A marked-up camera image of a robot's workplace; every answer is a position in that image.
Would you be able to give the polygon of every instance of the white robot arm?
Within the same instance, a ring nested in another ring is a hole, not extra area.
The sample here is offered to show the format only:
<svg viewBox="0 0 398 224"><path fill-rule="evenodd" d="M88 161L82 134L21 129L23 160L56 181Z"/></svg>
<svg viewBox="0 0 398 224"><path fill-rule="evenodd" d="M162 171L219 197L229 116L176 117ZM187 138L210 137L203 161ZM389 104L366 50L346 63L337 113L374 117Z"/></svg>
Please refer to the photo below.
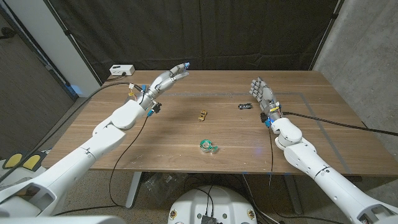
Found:
<svg viewBox="0 0 398 224"><path fill-rule="evenodd" d="M284 151L287 162L309 175L352 223L398 223L398 208L366 195L317 154L301 130L283 117L279 102L261 78L251 85L250 94L267 115L266 126L279 134L275 143Z"/></svg>
<svg viewBox="0 0 398 224"><path fill-rule="evenodd" d="M161 104L154 100L165 90L171 88L177 80L186 77L188 66L189 63L183 63L162 73L147 91L138 87L141 93L137 101L129 100L115 110L110 117L95 127L93 137L87 142L43 174L0 191L0 218L53 215L67 190L99 158L123 142L126 134L122 130L132 128L136 120L141 118L146 111L149 111L148 116L153 112L159 112Z"/></svg>

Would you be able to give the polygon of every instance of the wall outlet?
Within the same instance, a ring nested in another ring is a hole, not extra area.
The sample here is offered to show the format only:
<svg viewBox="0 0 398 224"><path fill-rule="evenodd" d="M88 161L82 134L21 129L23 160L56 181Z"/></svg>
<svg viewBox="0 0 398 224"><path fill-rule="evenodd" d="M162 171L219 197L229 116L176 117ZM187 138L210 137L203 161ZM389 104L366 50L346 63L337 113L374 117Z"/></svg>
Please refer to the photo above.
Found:
<svg viewBox="0 0 398 224"><path fill-rule="evenodd" d="M132 75L136 69L133 65L112 65L109 71L111 75L122 75L123 72L126 72L126 75Z"/></svg>

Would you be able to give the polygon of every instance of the small yellow toy car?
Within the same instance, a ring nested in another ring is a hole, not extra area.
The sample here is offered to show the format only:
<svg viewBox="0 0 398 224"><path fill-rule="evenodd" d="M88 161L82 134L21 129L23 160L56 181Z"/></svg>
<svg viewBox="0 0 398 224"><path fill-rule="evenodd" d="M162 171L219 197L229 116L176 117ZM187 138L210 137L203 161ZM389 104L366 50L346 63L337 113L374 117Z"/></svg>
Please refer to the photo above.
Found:
<svg viewBox="0 0 398 224"><path fill-rule="evenodd" d="M200 113L199 121L204 121L206 115L207 115L207 111L206 110L202 110L201 113Z"/></svg>

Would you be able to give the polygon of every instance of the table top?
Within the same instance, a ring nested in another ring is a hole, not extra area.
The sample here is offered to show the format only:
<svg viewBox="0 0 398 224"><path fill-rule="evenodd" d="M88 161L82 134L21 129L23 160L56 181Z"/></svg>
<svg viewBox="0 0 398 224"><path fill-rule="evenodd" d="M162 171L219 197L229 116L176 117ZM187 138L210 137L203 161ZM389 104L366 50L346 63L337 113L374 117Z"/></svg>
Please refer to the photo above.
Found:
<svg viewBox="0 0 398 224"><path fill-rule="evenodd" d="M120 79L150 84L162 71L135 71ZM159 96L160 113L151 116L136 142L116 169L156 172L217 172L264 174L271 171L271 144L275 174L301 174L284 158L276 137L261 123L259 103L249 94L253 79L262 77L283 106L282 111L364 126L354 111L320 72L312 71L190 71ZM91 137L93 129L127 99L126 85L96 94L53 147L42 165L50 167ZM241 103L254 108L239 110ZM200 112L207 110L203 122ZM328 123L286 116L299 127L318 154L347 175L398 175L398 163L373 133ZM104 155L92 169L112 169L121 153L141 129L145 118L126 131L127 137ZM199 144L209 139L216 154L202 153Z"/></svg>

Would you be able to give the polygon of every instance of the black backdrop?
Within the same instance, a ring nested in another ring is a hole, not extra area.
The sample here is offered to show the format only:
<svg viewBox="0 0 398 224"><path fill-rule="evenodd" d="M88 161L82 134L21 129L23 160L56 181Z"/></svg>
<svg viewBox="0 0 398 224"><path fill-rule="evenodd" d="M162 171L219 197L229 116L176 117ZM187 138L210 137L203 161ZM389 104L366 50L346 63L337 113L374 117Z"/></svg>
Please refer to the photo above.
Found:
<svg viewBox="0 0 398 224"><path fill-rule="evenodd" d="M51 0L101 81L113 64L308 70L337 0Z"/></svg>

